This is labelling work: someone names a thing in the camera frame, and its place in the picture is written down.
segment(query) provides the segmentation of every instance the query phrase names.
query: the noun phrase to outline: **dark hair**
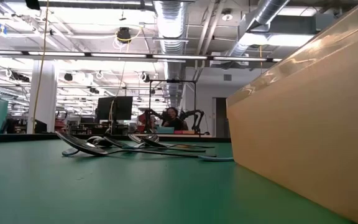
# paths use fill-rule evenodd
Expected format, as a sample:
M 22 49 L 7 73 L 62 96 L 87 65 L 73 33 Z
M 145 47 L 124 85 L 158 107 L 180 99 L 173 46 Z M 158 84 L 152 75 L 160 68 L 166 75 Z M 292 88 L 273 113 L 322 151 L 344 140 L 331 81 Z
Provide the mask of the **dark hair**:
M 179 116 L 179 112 L 178 112 L 178 110 L 177 110 L 176 108 L 174 108 L 173 106 L 167 108 L 167 113 L 168 113 L 168 110 L 169 110 L 169 109 L 173 109 L 174 112 L 177 114 L 177 116 Z

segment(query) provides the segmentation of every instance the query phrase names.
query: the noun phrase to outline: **monitor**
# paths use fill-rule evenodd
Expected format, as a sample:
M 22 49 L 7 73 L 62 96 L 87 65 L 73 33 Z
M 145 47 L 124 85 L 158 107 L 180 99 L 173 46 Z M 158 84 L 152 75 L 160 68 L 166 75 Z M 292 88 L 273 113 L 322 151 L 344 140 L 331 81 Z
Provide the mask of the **monitor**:
M 117 120 L 130 120 L 133 96 L 117 96 L 99 98 L 97 116 L 99 120 L 109 119 L 111 103 L 114 100 L 115 117 Z

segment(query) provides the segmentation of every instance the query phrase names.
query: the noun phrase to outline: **pillar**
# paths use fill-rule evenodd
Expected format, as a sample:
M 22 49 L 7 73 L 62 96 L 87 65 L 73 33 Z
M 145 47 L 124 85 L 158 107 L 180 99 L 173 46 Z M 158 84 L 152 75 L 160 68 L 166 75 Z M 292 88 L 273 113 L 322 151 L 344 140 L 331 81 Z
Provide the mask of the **pillar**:
M 27 134 L 33 134 L 32 124 L 37 86 L 41 70 L 41 61 L 35 60 L 32 70 L 29 119 L 27 122 Z M 47 131 L 55 131 L 56 94 L 59 69 L 55 67 L 54 61 L 44 61 L 42 69 L 41 85 L 38 95 L 37 111 L 35 118 L 47 124 Z

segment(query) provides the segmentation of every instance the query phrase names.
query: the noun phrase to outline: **person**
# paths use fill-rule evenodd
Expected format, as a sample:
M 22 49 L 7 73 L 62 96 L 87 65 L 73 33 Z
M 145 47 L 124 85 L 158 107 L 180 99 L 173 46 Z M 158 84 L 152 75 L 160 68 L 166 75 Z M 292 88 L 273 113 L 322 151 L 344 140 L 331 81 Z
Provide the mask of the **person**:
M 162 123 L 163 127 L 173 127 L 175 131 L 188 130 L 186 122 L 178 118 L 178 110 L 176 108 L 168 108 L 167 114 L 167 120 Z

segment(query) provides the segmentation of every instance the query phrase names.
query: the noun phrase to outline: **ceiling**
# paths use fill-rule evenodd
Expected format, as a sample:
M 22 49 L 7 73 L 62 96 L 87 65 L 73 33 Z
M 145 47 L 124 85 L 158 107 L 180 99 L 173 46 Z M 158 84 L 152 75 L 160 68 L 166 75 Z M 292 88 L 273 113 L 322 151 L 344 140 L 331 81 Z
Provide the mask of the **ceiling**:
M 0 24 L 6 28 L 6 34 L 0 38 L 0 50 L 29 50 L 42 51 L 45 25 L 45 8 L 41 11 L 30 10 L 24 2 L 6 1 L 3 7 L 5 12 L 0 10 Z M 197 0 L 188 4 L 186 19 L 186 44 L 185 54 L 194 54 L 200 39 L 202 31 L 203 14 L 208 8 L 210 0 Z M 325 7 L 325 14 L 332 14 L 332 7 L 340 6 L 344 9 L 354 7 L 358 1 L 315 1 L 315 0 L 292 0 L 279 15 L 291 17 L 308 17 L 311 18 L 316 11 Z M 227 0 L 224 8 L 231 9 L 233 18 L 230 21 L 224 21 L 219 18 L 217 27 L 214 31 L 214 39 L 208 47 L 208 53 L 225 52 L 229 50 L 237 38 L 237 27 L 241 21 L 242 15 L 254 10 L 257 7 L 257 1 L 240 1 Z M 120 10 L 120 9 L 86 9 L 74 7 L 50 7 L 51 14 L 48 15 L 49 28 L 55 31 L 47 33 L 47 51 L 66 51 L 66 52 L 128 52 L 128 53 L 152 53 L 160 54 L 160 42 L 154 38 L 158 37 L 157 18 L 154 12 L 137 11 L 137 10 Z M 115 41 L 116 32 L 120 27 L 129 27 L 132 36 L 139 35 L 131 41 L 129 45 L 120 45 Z M 286 45 L 263 45 L 261 47 L 249 47 L 246 54 L 251 57 L 274 57 L 284 58 L 291 54 L 297 46 Z M 164 79 L 163 62 L 108 62 L 97 60 L 56 60 L 57 67 L 60 69 L 59 85 L 85 85 L 83 81 L 73 80 L 67 82 L 64 79 L 66 73 L 84 73 L 93 76 L 93 83 L 99 86 L 122 86 L 131 87 L 148 87 L 139 79 L 142 72 L 149 74 L 152 78 Z M 264 69 L 269 68 L 272 63 L 266 63 Z M 32 76 L 32 59 L 25 58 L 0 58 L 0 84 L 22 83 L 21 81 L 11 80 L 7 77 L 8 69 L 19 72 L 29 78 Z M 199 83 L 204 85 L 245 85 L 260 75 L 261 69 L 259 63 L 250 63 L 247 69 L 230 69 L 229 71 L 220 68 L 205 68 L 201 72 Z M 186 71 L 194 73 L 194 68 L 187 68 Z M 230 73 L 232 81 L 223 81 L 222 75 Z M 166 95 L 164 90 L 165 84 L 160 84 L 163 90 L 158 90 L 155 97 L 159 97 L 160 102 L 155 102 L 152 106 L 154 109 L 162 110 L 167 104 L 163 96 Z M 92 108 L 97 104 L 97 99 L 101 96 L 115 95 L 116 90 L 106 91 L 100 94 L 90 93 L 87 88 L 71 88 L 58 90 L 57 105 L 66 110 L 69 108 L 73 113 L 92 114 Z M 20 101 L 17 108 L 26 111 L 28 107 L 29 87 L 0 87 L 0 96 L 11 97 L 17 96 L 15 101 Z M 136 97 L 147 96 L 149 91 L 127 90 L 127 95 Z M 78 97 L 89 99 L 85 105 L 76 100 Z M 70 104 L 74 106 L 65 106 L 66 102 L 62 100 L 71 100 Z

